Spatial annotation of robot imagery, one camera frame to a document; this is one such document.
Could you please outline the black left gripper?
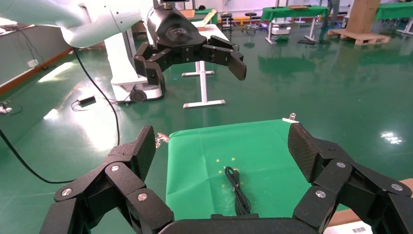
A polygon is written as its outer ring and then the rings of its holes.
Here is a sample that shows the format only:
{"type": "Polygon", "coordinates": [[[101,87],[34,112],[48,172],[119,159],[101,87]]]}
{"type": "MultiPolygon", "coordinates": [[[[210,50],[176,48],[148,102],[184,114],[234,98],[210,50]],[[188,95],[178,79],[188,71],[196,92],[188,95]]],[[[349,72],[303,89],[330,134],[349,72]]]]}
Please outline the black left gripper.
{"type": "Polygon", "coordinates": [[[144,42],[133,56],[136,73],[146,77],[149,85],[166,92],[163,72],[175,64],[207,61],[227,66],[240,81],[245,80],[247,66],[239,46],[212,35],[209,39],[177,9],[157,6],[149,12],[147,27],[153,44],[144,42]]]}

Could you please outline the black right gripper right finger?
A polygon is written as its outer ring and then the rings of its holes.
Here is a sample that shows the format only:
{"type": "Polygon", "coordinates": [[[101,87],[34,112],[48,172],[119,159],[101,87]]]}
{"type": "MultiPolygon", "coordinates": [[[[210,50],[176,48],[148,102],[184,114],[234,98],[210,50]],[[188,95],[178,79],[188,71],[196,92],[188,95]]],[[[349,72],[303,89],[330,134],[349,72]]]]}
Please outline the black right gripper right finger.
{"type": "Polygon", "coordinates": [[[310,188],[293,218],[322,233],[339,205],[350,208],[375,234],[413,231],[412,190],[353,160],[337,143],[290,125],[287,146],[310,188]]]}

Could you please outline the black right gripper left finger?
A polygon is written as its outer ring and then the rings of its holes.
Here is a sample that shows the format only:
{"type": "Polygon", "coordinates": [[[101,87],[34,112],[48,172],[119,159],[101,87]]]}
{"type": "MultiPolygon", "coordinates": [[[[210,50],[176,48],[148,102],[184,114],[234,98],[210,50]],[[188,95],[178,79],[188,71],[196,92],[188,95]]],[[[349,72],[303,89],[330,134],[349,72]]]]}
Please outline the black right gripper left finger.
{"type": "Polygon", "coordinates": [[[97,168],[55,193],[40,232],[89,234],[113,209],[138,234],[161,232],[174,214],[145,184],[155,152],[154,130],[146,125],[136,140],[113,147],[97,168]]]}

